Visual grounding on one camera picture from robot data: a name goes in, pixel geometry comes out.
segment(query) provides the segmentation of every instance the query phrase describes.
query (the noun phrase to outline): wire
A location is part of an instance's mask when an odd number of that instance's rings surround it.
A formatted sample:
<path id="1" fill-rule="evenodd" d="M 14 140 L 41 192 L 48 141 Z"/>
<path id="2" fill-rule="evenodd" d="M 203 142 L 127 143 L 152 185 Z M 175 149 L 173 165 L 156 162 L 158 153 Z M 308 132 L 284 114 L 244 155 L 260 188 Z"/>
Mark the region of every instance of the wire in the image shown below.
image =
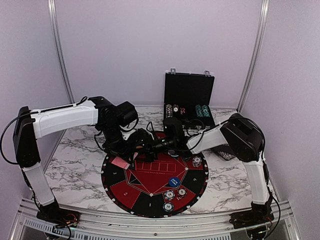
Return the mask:
<path id="1" fill-rule="evenodd" d="M 120 128 L 121 128 L 121 131 L 124 132 L 124 133 L 129 133 L 129 132 L 131 132 L 131 131 L 132 131 L 133 129 L 135 129 L 135 127 L 138 125 L 138 122 L 139 122 L 139 118 L 136 117 L 136 121 L 135 121 L 135 124 L 134 124 L 133 128 L 127 130 L 127 129 L 123 129 L 122 127 L 120 127 Z"/>
<path id="2" fill-rule="evenodd" d="M 202 125 L 203 130 L 206 128 L 204 122 L 201 121 L 200 119 L 196 119 L 196 118 L 195 118 L 195 119 L 191 119 L 191 120 L 189 121 L 189 123 L 190 123 L 190 122 L 194 122 L 194 121 L 200 122 L 201 125 Z M 189 131 L 188 131 L 188 126 L 189 126 L 189 124 L 187 124 L 187 126 L 186 126 L 186 134 L 188 134 L 190 137 L 197 135 L 197 133 L 191 135 L 191 134 L 189 133 Z"/>
<path id="3" fill-rule="evenodd" d="M 269 222 L 271 223 L 271 225 L 270 225 L 270 227 L 269 227 L 269 228 L 271 228 L 271 227 L 272 227 L 272 225 L 273 225 L 272 220 L 270 219 L 270 217 L 267 217 L 266 219 L 268 219 L 268 220 L 269 220 Z"/>
<path id="4" fill-rule="evenodd" d="M 276 224 L 274 226 L 274 228 L 271 230 L 271 232 L 264 238 L 264 239 L 267 239 L 275 230 L 276 228 L 278 227 L 279 225 L 279 222 L 280 222 L 280 218 L 281 218 L 281 207 L 278 203 L 278 201 L 276 200 L 276 198 L 274 196 L 272 196 L 273 200 L 275 201 L 276 205 L 278 206 L 278 209 L 279 209 L 279 217 L 278 217 L 278 220 L 276 221 Z"/>
<path id="5" fill-rule="evenodd" d="M 175 149 L 175 148 L 172 148 L 172 147 L 165 146 L 163 143 L 161 143 L 161 145 L 164 146 L 164 147 L 166 147 L 166 148 L 168 148 L 168 149 L 174 150 L 174 151 L 189 152 L 189 151 L 195 149 L 195 148 L 199 145 L 199 143 L 201 142 L 201 140 L 202 140 L 202 138 L 204 137 L 204 135 L 205 135 L 205 131 L 203 131 L 203 132 L 201 133 L 201 136 L 200 136 L 199 141 L 198 141 L 192 148 L 189 148 L 189 149 Z"/>
<path id="6" fill-rule="evenodd" d="M 80 104 L 83 104 L 85 101 L 88 100 L 88 97 L 87 96 L 84 96 L 79 102 L 77 102 L 75 105 L 78 106 Z M 3 151 L 3 140 L 4 140 L 4 136 L 5 136 L 5 133 L 6 131 L 8 130 L 8 128 L 11 126 L 11 124 L 13 124 L 15 121 L 17 121 L 18 119 L 20 118 L 23 118 L 23 117 L 26 117 L 26 116 L 29 116 L 29 115 L 32 115 L 32 114 L 39 114 L 39 113 L 45 113 L 45 112 L 48 112 L 48 111 L 52 111 L 52 110 L 58 110 L 58 109 L 64 109 L 64 108 L 69 108 L 69 107 L 73 107 L 74 105 L 73 104 L 69 104 L 69 105 L 66 105 L 66 106 L 58 106 L 58 107 L 53 107 L 53 108 L 47 108 L 47 109 L 44 109 L 44 110 L 41 110 L 41 111 L 30 111 L 28 113 L 25 113 L 23 115 L 20 115 L 20 116 L 17 116 L 15 117 L 13 120 L 11 120 L 4 128 L 2 134 L 1 134 L 1 137 L 0 137 L 0 153 L 1 153 L 1 156 L 3 157 L 3 159 L 8 163 L 8 164 L 12 164 L 12 165 L 18 165 L 19 163 L 17 162 L 13 162 L 13 161 L 10 161 L 6 158 L 5 154 L 4 154 L 4 151 Z"/>
<path id="7" fill-rule="evenodd" d="M 58 222 L 60 224 L 63 224 L 64 226 L 66 226 L 66 228 L 69 230 L 69 237 L 66 240 L 71 239 L 71 236 L 72 236 L 71 228 L 69 227 L 69 225 L 65 221 L 60 221 L 60 220 L 55 220 L 55 219 L 50 219 L 49 221 Z"/>
<path id="8" fill-rule="evenodd" d="M 0 152 L 1 152 L 1 156 L 2 156 L 3 159 L 4 159 L 7 163 L 9 163 L 9 164 L 18 165 L 19 163 L 9 161 L 9 160 L 6 158 L 5 154 L 4 154 L 3 144 L 2 144 L 2 143 L 3 143 L 3 140 L 4 140 L 5 133 L 6 133 L 7 129 L 11 126 L 11 124 L 13 124 L 15 121 L 17 121 L 18 119 L 23 118 L 23 117 L 25 117 L 25 116 L 31 115 L 31 114 L 32 114 L 32 113 L 29 112 L 29 113 L 26 113 L 26 114 L 23 114 L 23 115 L 20 115 L 20 116 L 15 117 L 13 120 L 11 120 L 11 121 L 7 124 L 7 126 L 5 126 L 5 128 L 4 128 L 4 130 L 3 130 L 2 134 L 1 134 L 1 137 L 0 137 Z"/>
<path id="9" fill-rule="evenodd" d="M 152 123 L 152 121 L 150 121 L 150 122 L 146 125 L 146 128 L 145 128 L 145 129 L 146 129 L 149 133 L 152 134 L 153 139 L 157 139 L 157 133 L 156 133 L 156 131 L 155 131 L 155 129 L 154 129 L 154 124 Z"/>
<path id="10" fill-rule="evenodd" d="M 99 144 L 99 142 L 98 142 L 98 139 L 97 139 L 97 136 L 100 136 L 101 134 L 102 134 L 102 131 L 100 131 L 98 134 L 95 134 L 95 135 L 94 135 L 94 141 L 95 141 L 95 143 L 97 144 L 97 146 L 98 146 L 98 148 L 99 148 L 100 150 L 105 151 L 105 150 L 100 146 L 100 144 Z"/>
<path id="11" fill-rule="evenodd" d="M 76 221 L 77 221 L 77 217 L 76 217 L 74 214 L 69 213 L 69 214 L 66 215 L 66 217 L 67 217 L 67 216 L 70 216 L 70 215 L 73 216 L 73 220 L 76 222 Z"/>
<path id="12" fill-rule="evenodd" d="M 33 201 L 34 201 L 34 204 L 36 205 L 36 207 L 38 208 L 38 210 L 41 211 L 39 205 L 38 205 L 37 202 L 36 202 L 36 194 L 35 194 L 35 191 L 32 191 L 32 192 L 33 192 Z"/>

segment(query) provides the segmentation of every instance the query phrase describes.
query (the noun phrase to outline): white marble table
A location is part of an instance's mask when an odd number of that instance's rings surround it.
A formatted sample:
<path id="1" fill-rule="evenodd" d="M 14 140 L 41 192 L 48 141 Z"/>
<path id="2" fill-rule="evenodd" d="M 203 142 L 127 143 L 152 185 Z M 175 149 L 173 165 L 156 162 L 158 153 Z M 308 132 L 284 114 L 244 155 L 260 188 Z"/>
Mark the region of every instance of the white marble table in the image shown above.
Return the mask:
<path id="1" fill-rule="evenodd" d="M 152 121 L 155 130 L 162 130 L 162 107 L 136 107 L 139 113 L 137 128 L 146 128 Z M 216 123 L 228 119 L 235 110 L 212 109 Z M 105 153 L 98 149 L 92 126 L 68 129 L 45 172 L 57 199 L 64 205 L 126 213 L 106 194 L 101 180 Z M 200 200 L 181 214 L 201 214 L 248 208 L 251 188 L 245 168 L 236 158 L 224 161 L 211 151 L 203 152 L 209 167 L 209 180 Z"/>

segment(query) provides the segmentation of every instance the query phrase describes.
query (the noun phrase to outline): white robotic arm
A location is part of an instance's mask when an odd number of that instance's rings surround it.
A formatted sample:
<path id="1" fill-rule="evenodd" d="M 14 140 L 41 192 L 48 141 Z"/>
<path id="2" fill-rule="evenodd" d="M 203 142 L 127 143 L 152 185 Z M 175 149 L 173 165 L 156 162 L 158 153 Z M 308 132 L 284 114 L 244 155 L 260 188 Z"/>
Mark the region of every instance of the white robotic arm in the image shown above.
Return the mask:
<path id="1" fill-rule="evenodd" d="M 38 218 L 61 221 L 70 213 L 75 216 L 79 213 L 59 208 L 40 164 L 36 140 L 54 132 L 91 125 L 103 132 L 103 147 L 106 152 L 128 160 L 132 151 L 123 138 L 121 126 L 125 127 L 134 120 L 138 123 L 137 111 L 131 103 L 124 102 L 114 106 L 101 96 L 47 109 L 20 109 L 13 144 L 24 179 L 40 203 L 41 211 Z"/>
<path id="2" fill-rule="evenodd" d="M 243 162 L 252 192 L 252 210 L 233 213 L 230 222 L 235 228 L 242 228 L 264 223 L 266 219 L 273 220 L 269 171 L 263 158 L 263 133 L 252 120 L 235 113 L 224 124 L 190 138 L 186 145 L 197 154 L 223 144 L 230 145 L 235 156 Z"/>
<path id="3" fill-rule="evenodd" d="M 192 137 L 186 145 L 189 149 L 193 148 L 191 150 L 193 154 L 198 154 L 207 149 L 223 144 L 229 144 L 220 130 L 221 127 L 222 125 L 204 132 L 202 140 L 195 148 L 193 147 L 198 143 L 201 135 Z M 257 160 L 243 162 L 251 186 L 252 202 L 259 205 L 264 205 L 270 197 L 268 186 L 266 184 L 264 164 L 264 159 L 262 159 L 261 154 Z"/>

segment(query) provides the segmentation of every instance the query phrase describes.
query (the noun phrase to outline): white poker chip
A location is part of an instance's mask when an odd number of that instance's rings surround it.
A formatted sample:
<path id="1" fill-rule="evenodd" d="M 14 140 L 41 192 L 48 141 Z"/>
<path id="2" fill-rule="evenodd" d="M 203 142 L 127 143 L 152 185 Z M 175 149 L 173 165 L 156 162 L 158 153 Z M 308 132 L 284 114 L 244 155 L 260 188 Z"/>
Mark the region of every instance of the white poker chip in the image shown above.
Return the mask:
<path id="1" fill-rule="evenodd" d="M 179 189 L 179 191 L 178 191 L 178 194 L 179 194 L 180 197 L 185 196 L 186 193 L 187 193 L 186 190 L 184 190 L 183 188 Z"/>
<path id="2" fill-rule="evenodd" d="M 172 212 L 174 210 L 174 205 L 171 202 L 166 202 L 163 204 L 163 210 L 167 213 Z"/>
<path id="3" fill-rule="evenodd" d="M 197 164 L 202 162 L 201 158 L 198 156 L 196 156 L 192 161 Z"/>
<path id="4" fill-rule="evenodd" d="M 171 201 L 172 199 L 174 199 L 174 198 L 175 198 L 175 193 L 174 193 L 174 191 L 172 191 L 172 190 L 166 191 L 166 192 L 164 193 L 164 198 L 165 198 L 166 200 L 168 200 L 168 201 Z"/>

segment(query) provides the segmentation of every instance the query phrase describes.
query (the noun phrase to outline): poker chip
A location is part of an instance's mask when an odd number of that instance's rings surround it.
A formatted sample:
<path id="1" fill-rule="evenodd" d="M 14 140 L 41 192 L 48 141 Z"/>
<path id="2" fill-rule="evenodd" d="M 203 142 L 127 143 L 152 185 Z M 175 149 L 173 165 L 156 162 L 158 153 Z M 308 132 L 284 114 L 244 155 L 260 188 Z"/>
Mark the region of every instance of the poker chip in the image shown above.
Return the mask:
<path id="1" fill-rule="evenodd" d="M 174 205 L 171 202 L 166 202 L 163 204 L 163 210 L 167 213 L 170 213 L 174 210 Z"/>
<path id="2" fill-rule="evenodd" d="M 195 168 L 199 168 L 201 166 L 201 163 L 202 163 L 202 159 L 198 156 L 194 157 L 192 159 L 192 165 L 195 167 Z"/>
<path id="3" fill-rule="evenodd" d="M 173 111 L 176 113 L 179 111 L 179 106 L 178 105 L 173 105 Z"/>
<path id="4" fill-rule="evenodd" d="M 178 190 L 178 197 L 179 197 L 179 198 L 184 198 L 186 195 L 187 195 L 187 191 L 184 190 L 183 188 L 180 188 L 180 189 Z"/>
<path id="5" fill-rule="evenodd" d="M 175 198 L 175 193 L 174 191 L 172 190 L 169 190 L 169 191 L 166 191 L 164 193 L 164 199 L 167 200 L 167 201 L 171 201 L 172 199 Z"/>

